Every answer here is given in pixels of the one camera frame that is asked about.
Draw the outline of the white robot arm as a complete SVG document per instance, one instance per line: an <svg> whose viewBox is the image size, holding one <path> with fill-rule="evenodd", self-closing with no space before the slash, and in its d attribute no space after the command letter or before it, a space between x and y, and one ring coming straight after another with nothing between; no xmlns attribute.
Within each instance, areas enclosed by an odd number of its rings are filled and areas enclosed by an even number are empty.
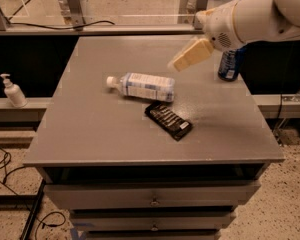
<svg viewBox="0 0 300 240"><path fill-rule="evenodd" d="M213 51L237 50L249 43L300 40L300 0L233 0L199 11L202 38L195 37L169 62L183 71L208 59Z"/></svg>

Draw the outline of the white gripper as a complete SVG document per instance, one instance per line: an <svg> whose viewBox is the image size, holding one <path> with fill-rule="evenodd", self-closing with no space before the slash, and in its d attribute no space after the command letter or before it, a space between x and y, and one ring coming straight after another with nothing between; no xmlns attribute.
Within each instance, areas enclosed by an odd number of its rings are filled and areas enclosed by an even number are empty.
<svg viewBox="0 0 300 240"><path fill-rule="evenodd" d="M202 31L208 38L191 39L168 63L168 68L181 72L219 51L236 50L244 46L238 37L234 24L235 7L239 0L221 6L198 11L195 16L202 24Z"/></svg>

